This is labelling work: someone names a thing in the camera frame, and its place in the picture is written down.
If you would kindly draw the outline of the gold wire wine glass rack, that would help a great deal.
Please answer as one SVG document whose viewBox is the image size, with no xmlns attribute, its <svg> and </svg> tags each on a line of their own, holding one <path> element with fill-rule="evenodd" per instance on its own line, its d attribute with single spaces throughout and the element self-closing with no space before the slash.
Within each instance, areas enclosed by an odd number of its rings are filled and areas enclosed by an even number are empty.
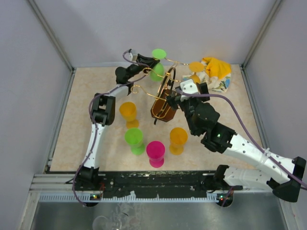
<svg viewBox="0 0 307 230">
<path fill-rule="evenodd" d="M 139 89 L 141 89 L 146 95 L 154 98 L 153 105 L 150 109 L 151 116 L 154 118 L 154 124 L 156 124 L 157 121 L 168 122 L 174 118 L 176 110 L 174 110 L 168 104 L 167 97 L 175 93 L 174 84 L 176 82 L 180 82 L 180 80 L 176 79 L 176 67 L 178 65 L 187 65 L 187 63 L 173 61 L 167 58 L 164 59 L 171 62 L 172 65 L 167 71 L 164 70 L 164 77 L 161 81 L 159 81 L 160 86 L 155 95 L 146 92 L 146 90 L 143 89 L 140 85 L 134 85 L 131 89 L 131 92 L 134 94 L 137 94 Z M 151 68 L 145 67 L 142 72 L 145 74 L 145 76 L 150 76 L 151 70 Z"/>
</svg>

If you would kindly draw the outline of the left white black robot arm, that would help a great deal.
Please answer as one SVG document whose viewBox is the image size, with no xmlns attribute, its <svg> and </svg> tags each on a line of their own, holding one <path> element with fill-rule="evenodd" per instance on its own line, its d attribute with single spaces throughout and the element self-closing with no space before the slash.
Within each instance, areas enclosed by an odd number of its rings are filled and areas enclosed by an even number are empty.
<svg viewBox="0 0 307 230">
<path fill-rule="evenodd" d="M 145 57 L 140 54 L 130 55 L 128 67 L 118 67 L 115 70 L 116 86 L 106 93 L 96 93 L 90 101 L 88 112 L 92 122 L 91 136 L 87 151 L 72 180 L 73 191 L 94 190 L 100 184 L 98 177 L 100 154 L 108 127 L 115 120 L 116 100 L 132 93 L 134 81 L 131 78 L 140 72 L 148 74 L 160 60 Z"/>
</svg>

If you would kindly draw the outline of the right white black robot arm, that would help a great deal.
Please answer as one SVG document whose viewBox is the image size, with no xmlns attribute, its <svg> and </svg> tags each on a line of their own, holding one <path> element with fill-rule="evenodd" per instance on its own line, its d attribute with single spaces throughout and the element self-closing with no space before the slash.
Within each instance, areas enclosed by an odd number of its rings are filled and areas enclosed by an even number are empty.
<svg viewBox="0 0 307 230">
<path fill-rule="evenodd" d="M 189 131 L 194 136 L 203 136 L 201 144 L 211 152 L 240 159 L 253 170 L 242 170 L 228 165 L 219 165 L 214 175 L 214 184 L 224 190 L 228 186 L 245 186 L 271 191 L 281 200 L 295 203 L 301 190 L 307 188 L 302 181 L 307 161 L 301 157 L 287 158 L 262 148 L 249 136 L 245 139 L 233 129 L 219 123 L 220 114 L 209 104 L 211 97 L 206 83 L 187 80 L 166 97 L 168 105 L 181 109 Z"/>
</svg>

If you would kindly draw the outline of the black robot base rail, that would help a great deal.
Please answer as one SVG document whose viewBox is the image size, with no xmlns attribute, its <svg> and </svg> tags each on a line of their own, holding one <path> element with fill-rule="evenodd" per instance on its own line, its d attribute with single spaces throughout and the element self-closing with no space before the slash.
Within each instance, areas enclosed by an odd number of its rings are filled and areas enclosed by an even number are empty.
<svg viewBox="0 0 307 230">
<path fill-rule="evenodd" d="M 214 171 L 109 171 L 82 168 L 66 183 L 75 192 L 97 191 L 91 199 L 192 199 L 206 198 L 231 187 Z"/>
</svg>

